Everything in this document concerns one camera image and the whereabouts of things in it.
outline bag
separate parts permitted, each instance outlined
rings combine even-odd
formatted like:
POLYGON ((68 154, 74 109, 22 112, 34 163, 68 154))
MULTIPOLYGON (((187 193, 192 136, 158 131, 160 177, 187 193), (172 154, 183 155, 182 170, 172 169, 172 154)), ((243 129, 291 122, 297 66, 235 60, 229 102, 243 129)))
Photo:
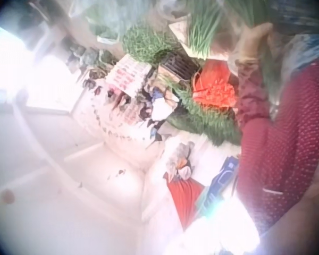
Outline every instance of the bag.
POLYGON ((192 80, 194 101, 206 107, 233 107, 237 96, 228 83, 229 77, 227 62, 207 60, 202 73, 197 73, 192 80))

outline hand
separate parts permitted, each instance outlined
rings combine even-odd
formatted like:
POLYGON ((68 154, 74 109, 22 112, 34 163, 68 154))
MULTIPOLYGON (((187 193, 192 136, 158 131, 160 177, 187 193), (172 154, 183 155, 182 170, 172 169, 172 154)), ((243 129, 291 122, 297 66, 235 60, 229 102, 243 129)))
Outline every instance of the hand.
POLYGON ((260 42, 270 33, 272 28, 272 23, 263 23, 251 29, 245 27, 238 42, 239 62, 258 59, 260 42))

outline red cloth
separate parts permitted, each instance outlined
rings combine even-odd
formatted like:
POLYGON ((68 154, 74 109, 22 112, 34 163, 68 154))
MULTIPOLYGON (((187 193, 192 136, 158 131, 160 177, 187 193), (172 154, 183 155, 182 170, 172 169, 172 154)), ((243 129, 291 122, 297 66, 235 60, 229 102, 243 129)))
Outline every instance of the red cloth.
POLYGON ((192 178, 168 182, 167 175, 164 175, 166 185, 170 190, 172 199, 180 218, 183 230, 194 221, 196 216, 195 201, 200 196, 204 186, 192 178))
POLYGON ((302 198, 319 163, 319 58, 286 85, 274 122, 257 64, 239 65, 237 191, 262 233, 302 198))
POLYGON ((193 83, 194 101, 207 107, 233 107, 237 99, 234 87, 228 83, 229 76, 226 61, 208 59, 193 83))

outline red plastic bag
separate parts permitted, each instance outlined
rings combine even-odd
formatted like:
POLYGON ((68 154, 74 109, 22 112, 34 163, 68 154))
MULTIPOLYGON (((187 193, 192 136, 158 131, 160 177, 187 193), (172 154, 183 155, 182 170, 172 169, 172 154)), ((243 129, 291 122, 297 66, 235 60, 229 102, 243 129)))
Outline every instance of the red plastic bag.
POLYGON ((193 77, 194 101, 206 107, 233 107, 237 97, 234 87, 228 83, 229 76, 226 61, 208 59, 202 73, 193 77))
POLYGON ((166 185, 170 190, 172 199, 180 218, 183 230, 194 221, 196 217, 195 201, 200 196, 204 186, 192 178, 168 182, 167 174, 164 175, 166 185))

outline red polka dot shirt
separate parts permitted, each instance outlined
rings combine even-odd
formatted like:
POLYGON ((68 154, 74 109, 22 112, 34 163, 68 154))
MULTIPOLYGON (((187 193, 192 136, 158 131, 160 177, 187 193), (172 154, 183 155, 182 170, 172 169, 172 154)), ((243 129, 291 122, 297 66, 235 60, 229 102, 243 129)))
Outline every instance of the red polka dot shirt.
POLYGON ((285 86, 274 121, 258 63, 238 67, 237 192, 263 233, 302 198, 319 163, 319 58, 285 86))

